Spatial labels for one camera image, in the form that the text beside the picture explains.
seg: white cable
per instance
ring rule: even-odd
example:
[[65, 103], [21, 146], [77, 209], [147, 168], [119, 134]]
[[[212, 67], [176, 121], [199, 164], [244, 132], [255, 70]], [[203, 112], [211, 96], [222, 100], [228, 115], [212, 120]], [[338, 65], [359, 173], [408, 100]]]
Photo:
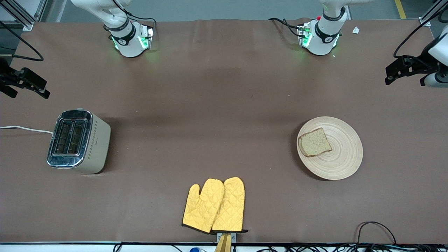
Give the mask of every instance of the white cable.
[[35, 129], [25, 128], [25, 127], [22, 127], [22, 126], [0, 126], [0, 129], [23, 129], [23, 130], [30, 130], [30, 131], [37, 131], [37, 132], [44, 132], [44, 133], [53, 134], [53, 132], [51, 132], [51, 131], [35, 130]]

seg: table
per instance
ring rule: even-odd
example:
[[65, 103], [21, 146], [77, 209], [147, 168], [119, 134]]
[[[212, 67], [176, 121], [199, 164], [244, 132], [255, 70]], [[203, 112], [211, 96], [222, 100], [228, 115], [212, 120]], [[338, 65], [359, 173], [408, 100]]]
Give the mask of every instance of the table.
[[[347, 21], [338, 46], [313, 56], [271, 21], [167, 22], [157, 51], [124, 58], [100, 23], [36, 23], [23, 37], [45, 61], [13, 67], [45, 78], [50, 98], [0, 96], [1, 125], [52, 130], [82, 107], [110, 124], [110, 149], [102, 173], [71, 174], [46, 164], [49, 134], [2, 130], [0, 241], [215, 241], [181, 226], [188, 189], [238, 176], [249, 229], [239, 242], [353, 242], [364, 221], [399, 243], [446, 242], [448, 89], [421, 76], [384, 85], [417, 25]], [[431, 39], [423, 28], [401, 53]], [[358, 132], [353, 176], [325, 181], [301, 163], [297, 133], [318, 116]], [[361, 241], [391, 240], [366, 226]]]

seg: floor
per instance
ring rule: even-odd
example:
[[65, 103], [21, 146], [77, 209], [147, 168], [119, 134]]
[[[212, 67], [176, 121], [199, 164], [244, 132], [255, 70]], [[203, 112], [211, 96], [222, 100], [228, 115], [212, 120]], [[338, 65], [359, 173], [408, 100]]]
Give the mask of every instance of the floor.
[[[351, 5], [352, 19], [418, 18], [432, 5], [432, 0], [374, 0], [367, 4]], [[192, 21], [197, 19], [266, 20], [271, 17], [297, 19], [314, 18], [322, 14], [318, 0], [134, 0], [126, 8], [136, 16], [153, 17], [159, 22]], [[77, 8], [71, 0], [52, 0], [48, 4], [46, 22], [99, 22], [89, 12]], [[444, 24], [431, 21], [435, 36]], [[0, 29], [0, 46], [16, 48], [18, 39], [6, 29]], [[0, 53], [11, 50], [0, 48]]]

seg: beige round plate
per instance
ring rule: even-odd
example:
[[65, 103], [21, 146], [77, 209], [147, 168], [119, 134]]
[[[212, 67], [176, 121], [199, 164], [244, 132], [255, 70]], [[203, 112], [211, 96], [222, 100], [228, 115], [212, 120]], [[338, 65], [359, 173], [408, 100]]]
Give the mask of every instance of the beige round plate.
[[[299, 137], [323, 128], [332, 151], [319, 156], [306, 157], [300, 151]], [[361, 165], [362, 143], [356, 131], [346, 122], [334, 117], [317, 117], [309, 120], [297, 136], [297, 151], [303, 164], [321, 178], [338, 180], [353, 175]]]

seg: oven mitt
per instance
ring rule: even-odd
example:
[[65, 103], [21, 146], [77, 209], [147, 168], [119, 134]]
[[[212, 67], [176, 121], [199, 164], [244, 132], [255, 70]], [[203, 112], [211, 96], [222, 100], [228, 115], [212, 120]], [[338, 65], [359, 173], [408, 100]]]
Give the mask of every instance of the oven mitt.
[[217, 232], [242, 232], [244, 212], [244, 184], [234, 177], [224, 181], [224, 198], [211, 228]]
[[182, 226], [210, 233], [224, 196], [224, 184], [209, 178], [200, 192], [199, 185], [192, 185], [185, 205]]

